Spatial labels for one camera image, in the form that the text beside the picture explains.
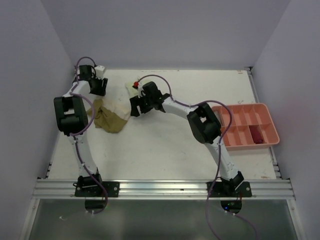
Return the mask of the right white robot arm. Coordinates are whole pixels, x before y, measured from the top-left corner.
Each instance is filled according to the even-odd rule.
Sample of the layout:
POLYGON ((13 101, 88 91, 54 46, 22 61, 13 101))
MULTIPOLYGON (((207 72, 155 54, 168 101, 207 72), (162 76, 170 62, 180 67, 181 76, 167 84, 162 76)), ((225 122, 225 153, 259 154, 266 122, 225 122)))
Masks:
POLYGON ((153 81, 145 84, 136 81, 127 84, 126 88, 132 117, 157 110, 187 120, 194 138, 206 146, 215 160, 223 192, 232 197, 241 190, 244 177, 228 153, 223 141, 226 133, 221 132, 221 123, 208 103, 188 105, 179 102, 170 94, 162 93, 153 81))

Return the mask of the olive and cream underwear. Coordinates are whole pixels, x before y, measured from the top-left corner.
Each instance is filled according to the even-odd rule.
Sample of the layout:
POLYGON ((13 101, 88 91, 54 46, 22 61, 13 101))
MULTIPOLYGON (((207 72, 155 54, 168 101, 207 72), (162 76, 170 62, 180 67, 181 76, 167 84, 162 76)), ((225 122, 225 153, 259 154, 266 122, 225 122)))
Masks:
POLYGON ((95 128, 107 133, 121 132, 130 119, 131 109, 119 100, 97 97, 93 100, 93 108, 95 128))

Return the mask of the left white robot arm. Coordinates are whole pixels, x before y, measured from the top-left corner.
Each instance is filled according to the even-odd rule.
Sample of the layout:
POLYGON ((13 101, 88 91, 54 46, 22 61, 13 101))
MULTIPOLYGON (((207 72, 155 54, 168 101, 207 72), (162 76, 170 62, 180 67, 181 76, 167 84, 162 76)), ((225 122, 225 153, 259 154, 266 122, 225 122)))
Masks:
POLYGON ((70 90, 53 100, 57 127, 67 136, 77 158, 76 187, 86 188, 95 197, 103 193, 104 184, 88 143, 87 130, 94 119, 88 119, 87 111, 96 113, 90 96, 106 95, 108 79, 104 78, 105 71, 102 65, 80 65, 70 90))

